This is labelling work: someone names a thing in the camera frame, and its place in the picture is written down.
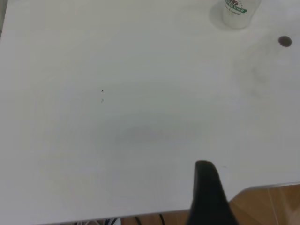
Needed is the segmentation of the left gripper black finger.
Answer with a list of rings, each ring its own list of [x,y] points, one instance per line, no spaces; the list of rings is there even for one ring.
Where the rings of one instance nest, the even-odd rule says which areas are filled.
[[[195,163],[193,200],[187,225],[237,225],[214,164]]]

